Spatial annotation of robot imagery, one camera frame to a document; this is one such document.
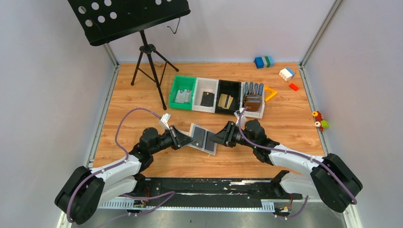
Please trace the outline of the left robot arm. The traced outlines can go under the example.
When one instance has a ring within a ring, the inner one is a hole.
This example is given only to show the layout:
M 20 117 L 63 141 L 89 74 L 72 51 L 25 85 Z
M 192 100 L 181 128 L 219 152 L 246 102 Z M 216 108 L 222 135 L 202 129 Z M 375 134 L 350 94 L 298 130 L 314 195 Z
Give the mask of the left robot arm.
M 144 178 L 142 171 L 154 161 L 153 154 L 167 148 L 178 150 L 193 142 L 193 137 L 183 134 L 174 126 L 163 134 L 159 134 L 155 128 L 146 128 L 139 143 L 125 157 L 92 170 L 84 166 L 76 168 L 54 203 L 70 222 L 81 225 L 102 204 L 137 189 L 138 182 Z

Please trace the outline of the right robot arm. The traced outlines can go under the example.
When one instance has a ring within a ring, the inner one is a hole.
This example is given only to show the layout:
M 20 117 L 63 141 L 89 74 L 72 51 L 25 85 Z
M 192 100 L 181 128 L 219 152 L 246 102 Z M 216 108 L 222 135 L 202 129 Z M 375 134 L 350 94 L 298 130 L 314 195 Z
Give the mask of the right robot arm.
M 289 171 L 276 176 L 284 192 L 319 198 L 336 212 L 357 204 L 356 197 L 363 189 L 361 181 L 338 155 L 314 156 L 292 150 L 268 138 L 257 119 L 247 121 L 244 129 L 229 121 L 209 139 L 231 148 L 238 144 L 250 147 L 260 162 L 288 168 Z

